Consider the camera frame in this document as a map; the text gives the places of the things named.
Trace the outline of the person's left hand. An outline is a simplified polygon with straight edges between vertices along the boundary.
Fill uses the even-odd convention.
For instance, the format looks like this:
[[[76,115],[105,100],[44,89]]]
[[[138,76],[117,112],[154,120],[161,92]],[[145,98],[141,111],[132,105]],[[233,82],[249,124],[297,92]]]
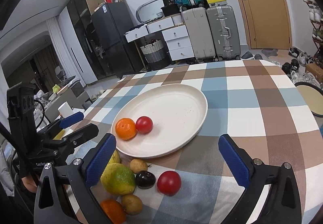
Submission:
[[[28,191],[30,191],[31,193],[37,192],[37,185],[31,175],[25,176],[21,180]]]

